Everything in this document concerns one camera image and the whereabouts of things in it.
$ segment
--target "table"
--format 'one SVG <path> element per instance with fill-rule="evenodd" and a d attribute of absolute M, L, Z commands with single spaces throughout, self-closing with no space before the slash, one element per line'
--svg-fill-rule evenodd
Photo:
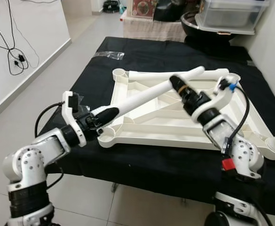
<path fill-rule="evenodd" d="M 91 59 L 71 90 L 84 98 L 82 105 L 95 109 L 109 105 L 114 81 L 114 68 L 145 72 L 187 71 L 199 65 L 207 70 L 228 68 L 242 77 L 241 84 L 262 116 L 270 131 L 275 134 L 275 97 L 261 72 L 245 60 L 223 60 L 179 42 L 133 40 L 107 37 L 98 48 L 101 51 L 125 53 L 122 60 L 104 56 Z M 57 110 L 45 125 L 42 133 L 65 124 Z M 222 183 L 221 159 L 217 151 L 188 148 L 117 144 L 105 149 L 97 141 L 85 147 L 75 147 L 59 161 L 67 174 L 84 175 L 119 184 L 134 186 L 157 193 L 212 203 Z M 266 160 L 267 171 L 263 179 L 266 189 L 261 205 L 275 215 L 275 161 Z M 58 173 L 55 166 L 49 173 Z"/>
<path fill-rule="evenodd" d="M 124 38 L 184 42 L 186 36 L 181 22 L 161 22 L 127 16 L 127 10 L 120 21 L 123 21 Z"/>

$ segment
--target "baseboard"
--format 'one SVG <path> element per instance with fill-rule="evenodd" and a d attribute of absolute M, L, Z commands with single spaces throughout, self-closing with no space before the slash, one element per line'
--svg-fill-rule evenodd
<path fill-rule="evenodd" d="M 26 80 L 19 84 L 12 92 L 10 92 L 0 102 L 0 114 L 22 93 L 57 57 L 66 50 L 71 44 L 71 39 L 68 39 L 56 52 L 54 52 L 43 64 L 29 75 Z"/>
<path fill-rule="evenodd" d="M 102 12 L 103 12 L 103 8 L 101 8 L 98 12 L 92 11 L 92 12 L 91 12 L 91 15 L 93 15 L 93 16 L 98 16 L 98 15 L 102 14 Z"/>

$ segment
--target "tile floor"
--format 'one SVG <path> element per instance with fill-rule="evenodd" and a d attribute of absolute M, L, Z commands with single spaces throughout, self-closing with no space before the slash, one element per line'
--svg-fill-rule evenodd
<path fill-rule="evenodd" d="M 106 36 L 122 37 L 119 14 L 102 14 L 0 115 L 0 225 L 9 217 L 8 180 L 1 170 L 4 157 L 33 140 L 35 120 L 42 109 L 61 100 Z M 47 114 L 41 124 L 49 118 Z M 50 175 L 53 181 L 57 175 Z M 111 182 L 66 175 L 49 190 L 62 226 L 202 226 L 212 206 L 119 186 Z"/>

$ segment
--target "red component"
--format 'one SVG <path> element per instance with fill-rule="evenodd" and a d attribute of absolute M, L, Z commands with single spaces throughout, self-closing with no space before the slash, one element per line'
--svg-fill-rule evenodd
<path fill-rule="evenodd" d="M 222 166 L 223 166 L 223 169 L 225 171 L 227 171 L 227 170 L 233 170 L 233 169 L 236 168 L 235 163 L 233 162 L 232 159 L 224 159 L 222 161 Z"/>

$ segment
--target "white plastic frame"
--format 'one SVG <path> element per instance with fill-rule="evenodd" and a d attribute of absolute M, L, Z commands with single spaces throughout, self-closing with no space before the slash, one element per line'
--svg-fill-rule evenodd
<path fill-rule="evenodd" d="M 173 74 L 127 72 L 124 69 L 115 69 L 111 105 L 117 105 L 137 92 L 163 82 Z M 229 74 L 227 69 L 205 71 L 189 84 L 197 91 L 203 90 L 212 96 L 219 77 Z M 226 113 L 238 124 L 244 110 L 244 97 L 239 92 L 235 92 L 230 103 L 221 109 L 221 113 Z M 270 153 L 265 140 L 273 136 L 252 103 L 242 131 L 244 137 L 255 144 L 263 155 Z M 98 140 L 99 144 L 105 148 L 116 143 L 124 143 L 216 150 L 203 133 L 201 125 L 194 123 L 183 110 L 180 97 L 174 90 L 119 117 L 109 127 L 104 128 L 104 133 L 98 137 Z"/>

